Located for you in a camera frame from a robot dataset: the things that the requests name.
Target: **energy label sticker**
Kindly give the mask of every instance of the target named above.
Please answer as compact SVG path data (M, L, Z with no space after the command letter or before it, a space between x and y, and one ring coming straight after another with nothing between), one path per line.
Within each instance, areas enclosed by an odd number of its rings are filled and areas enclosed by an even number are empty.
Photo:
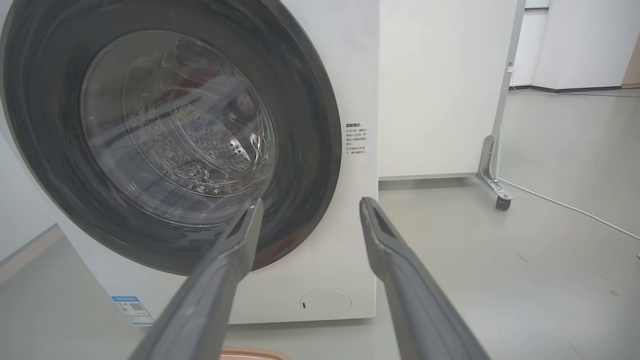
M124 315L135 326L151 326L155 320L149 315L147 309L142 306L140 300L135 296L112 296L113 301L118 304Z

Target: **washing machine drum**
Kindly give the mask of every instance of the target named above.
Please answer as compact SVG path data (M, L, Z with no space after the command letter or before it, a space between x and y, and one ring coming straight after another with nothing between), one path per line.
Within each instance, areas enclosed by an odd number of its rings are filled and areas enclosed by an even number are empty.
M4 103L25 160L82 230L189 274L250 199L254 268L326 211L340 121L312 44L273 0L16 0Z

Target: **white washing machine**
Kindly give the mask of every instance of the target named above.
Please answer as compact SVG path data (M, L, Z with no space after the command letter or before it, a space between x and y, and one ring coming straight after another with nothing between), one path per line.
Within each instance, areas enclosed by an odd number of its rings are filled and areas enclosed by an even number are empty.
M374 0L1 1L0 129L86 265L151 325L248 200L231 323L374 316Z

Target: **white cable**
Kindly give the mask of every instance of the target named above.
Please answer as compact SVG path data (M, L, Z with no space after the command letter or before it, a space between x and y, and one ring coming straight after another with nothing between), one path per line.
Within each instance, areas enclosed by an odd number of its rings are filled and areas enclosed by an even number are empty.
M531 190L529 190L529 189L527 189L527 188L523 188L522 186L516 185L516 184L514 184L514 183L510 183L509 181L506 181L505 179L503 179L503 178L501 178L501 177L499 177L499 178L498 178L498 180L502 181L502 182L503 182L503 183L505 183L505 184L509 184L509 185L513 186L514 188L518 188L518 189L520 189L520 190L523 190L523 191L526 191L526 192L528 192L528 193L531 193L531 194L533 194L533 195L535 195L535 196L541 197L542 199L549 200L550 202L553 202L553 203L555 203L555 204L558 204L558 205L564 206L564 207L566 207L566 208L568 208L568 209L571 209L571 210L577 211L577 212L579 212L580 214L587 215L588 217L593 218L593 219L595 219L595 220L597 220L597 221L599 221L599 222L601 222L601 223L603 223L603 224L605 224L605 225L608 225L608 226L613 227L615 230L618 230L618 231L620 231L620 232L622 232L622 233L625 233L625 234L627 234L627 235L631 236L632 238L635 238L635 239L637 239L637 240L640 240L640 236L636 236L636 235L634 235L634 234L632 234L632 233L630 233L630 232L628 232L628 231L626 231L626 230L620 229L619 227L615 226L614 224L612 224L612 223L610 223L610 222L606 222L605 220L602 220L602 219L601 219L601 218L599 218L599 217L593 216L593 215L589 214L589 213L588 213L588 212L586 212L586 211L582 211L582 210L580 210L580 209L574 208L573 206L569 206L569 205L567 205L567 204L563 204L562 202L556 201L556 200L554 200L554 199L550 199L550 198L548 198L548 197L546 197L546 196L544 196L544 195L540 195L540 194L538 194L538 193L536 193L536 192L532 192Z

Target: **white wall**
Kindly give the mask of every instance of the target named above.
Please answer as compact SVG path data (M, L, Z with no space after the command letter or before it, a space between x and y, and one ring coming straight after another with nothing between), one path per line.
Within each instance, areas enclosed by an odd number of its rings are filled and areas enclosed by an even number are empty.
M532 84L620 86L639 31L639 0L552 1Z
M515 0L381 1L382 179L477 172L516 6Z
M524 12L511 86L531 85L533 82L545 37L547 13L547 9Z
M0 136L0 261L55 223L32 184Z

